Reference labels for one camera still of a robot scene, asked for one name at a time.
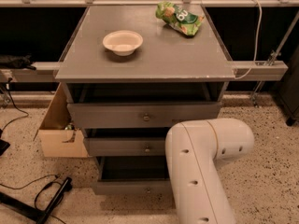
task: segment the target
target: black cable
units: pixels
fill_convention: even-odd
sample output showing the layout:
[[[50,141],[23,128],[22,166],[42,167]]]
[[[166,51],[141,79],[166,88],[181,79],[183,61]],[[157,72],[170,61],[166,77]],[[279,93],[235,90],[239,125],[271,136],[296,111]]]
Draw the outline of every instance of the black cable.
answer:
[[[24,189],[24,188],[28,187],[29,185],[31,185],[31,184],[33,184],[33,183],[35,183],[35,182],[37,182],[37,181],[39,181],[39,180],[41,180],[41,179],[46,178],[46,177],[48,177],[48,176],[55,176],[54,181],[57,180],[58,177],[60,177],[60,175],[44,175],[44,176],[42,176],[42,177],[39,177],[39,178],[36,179],[36,180],[31,181],[30,183],[28,183],[28,184],[26,184],[25,186],[20,187],[20,188],[12,188],[12,187],[7,186],[7,185],[4,185],[4,184],[0,184],[0,186],[1,186],[1,187],[4,187],[4,188],[7,188],[7,189],[20,190],[20,189]]]
[[[37,207],[37,205],[36,205],[36,203],[37,203],[37,199],[38,199],[39,195],[40,195],[44,190],[50,188],[50,187],[52,186],[52,184],[54,184],[54,183],[56,183],[56,184],[58,184],[58,185],[60,185],[60,186],[62,185],[61,183],[56,182],[55,180],[52,181],[52,182],[49,182],[48,184],[46,184],[45,187],[44,187],[41,191],[39,191],[39,192],[37,193],[37,195],[36,195],[36,197],[35,197],[35,208],[36,208],[37,210],[40,210],[40,209]],[[62,202],[63,198],[64,198],[64,195],[61,196],[59,202],[57,202],[57,204],[55,205],[54,208],[56,208],[56,207]],[[62,223],[66,224],[64,221],[62,221],[60,218],[57,218],[57,217],[54,216],[54,215],[50,215],[50,217],[54,217],[54,218],[56,218],[57,220],[61,221]]]
[[[37,203],[37,199],[38,199],[39,195],[40,195],[44,190],[50,188],[50,187],[52,186],[52,184],[54,184],[54,183],[57,183],[57,184],[60,185],[60,186],[62,185],[61,183],[56,182],[55,180],[52,181],[52,182],[49,182],[48,184],[46,184],[45,187],[42,188],[42,190],[39,191],[39,192],[37,193],[37,195],[36,195],[36,197],[35,197],[35,208],[36,208],[37,210],[43,211],[43,210],[39,209],[39,208],[37,207],[37,205],[36,205],[36,203]],[[61,199],[59,200],[59,202],[57,203],[56,206],[58,206],[58,205],[60,204],[60,202],[62,201],[63,197],[64,197],[64,196],[61,197]]]
[[[62,221],[61,219],[57,218],[57,217],[54,216],[54,215],[50,215],[50,217],[54,217],[54,218],[58,219],[59,221],[61,221],[62,223],[66,224],[66,222]]]
[[[12,78],[9,78],[9,79],[8,79],[8,82],[7,82],[8,85],[9,85],[9,83],[10,83],[11,80],[12,80]],[[24,115],[24,116],[17,117],[17,118],[15,118],[15,119],[11,120],[9,123],[7,123],[7,124],[3,127],[3,129],[1,130],[2,132],[3,132],[4,129],[5,129],[9,124],[11,124],[12,122],[14,122],[14,121],[16,121],[16,120],[18,120],[18,119],[24,119],[24,118],[27,118],[27,117],[29,116],[29,114],[28,114],[26,111],[21,110],[21,109],[19,109],[19,108],[16,106],[14,100],[12,99],[10,90],[9,90],[8,88],[6,88],[6,90],[7,90],[7,93],[8,93],[8,95],[9,95],[9,98],[10,98],[10,100],[11,100],[13,106],[14,106],[17,110],[19,110],[20,112],[24,113],[25,115]]]

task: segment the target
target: gray surface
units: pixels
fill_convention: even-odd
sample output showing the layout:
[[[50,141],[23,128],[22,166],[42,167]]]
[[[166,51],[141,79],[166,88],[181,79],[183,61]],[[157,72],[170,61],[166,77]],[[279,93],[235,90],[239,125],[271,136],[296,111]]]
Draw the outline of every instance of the gray surface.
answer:
[[[204,15],[199,5],[185,9]],[[232,80],[232,68],[207,20],[195,37],[187,38],[156,19],[155,10],[156,5],[90,7],[56,78],[66,82]],[[130,56],[115,55],[102,41],[117,30],[140,33],[143,45]]]

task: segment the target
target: black tripod leg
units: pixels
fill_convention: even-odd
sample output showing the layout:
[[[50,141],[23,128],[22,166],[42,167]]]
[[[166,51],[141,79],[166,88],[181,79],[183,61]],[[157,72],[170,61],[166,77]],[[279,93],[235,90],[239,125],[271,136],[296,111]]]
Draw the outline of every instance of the black tripod leg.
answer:
[[[37,210],[30,205],[22,203],[4,194],[3,192],[0,192],[0,204],[25,217],[32,219],[33,221],[38,221],[44,215],[43,211]]]
[[[70,177],[67,177],[62,186],[59,188],[59,190],[56,192],[55,196],[53,199],[50,201],[49,205],[43,212],[42,217],[36,222],[36,224],[44,224],[48,217],[50,216],[50,213],[53,211],[53,209],[59,204],[60,200],[64,196],[65,191],[69,191],[72,189],[71,185],[72,179]]]

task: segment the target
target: cabinet leg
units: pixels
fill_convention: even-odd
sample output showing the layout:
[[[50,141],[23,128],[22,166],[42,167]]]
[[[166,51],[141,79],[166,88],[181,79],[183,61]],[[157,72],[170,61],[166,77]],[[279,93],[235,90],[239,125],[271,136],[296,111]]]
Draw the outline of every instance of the cabinet leg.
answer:
[[[288,126],[292,126],[295,122],[296,122],[296,119],[292,119],[291,117],[289,117],[288,120],[286,121],[286,124]]]

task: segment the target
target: white cable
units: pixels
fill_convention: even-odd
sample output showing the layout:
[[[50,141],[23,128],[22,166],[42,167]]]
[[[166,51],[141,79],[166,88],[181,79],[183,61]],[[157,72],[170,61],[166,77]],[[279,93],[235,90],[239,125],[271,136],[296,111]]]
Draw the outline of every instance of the white cable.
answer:
[[[254,56],[253,56],[253,62],[255,63],[256,61],[256,55],[257,55],[257,50],[258,50],[258,41],[259,41],[259,33],[260,33],[260,26],[261,26],[261,21],[262,21],[262,6],[259,2],[259,0],[252,0],[254,1],[258,6],[259,6],[259,10],[260,10],[260,14],[259,14],[259,21],[258,21],[258,25],[257,25],[257,31],[256,31],[256,35],[255,35],[255,45],[254,45]],[[242,75],[241,77],[235,77],[235,79],[241,79],[243,77],[245,77],[246,75],[249,74],[249,72],[251,71],[252,68],[250,68],[244,75]]]

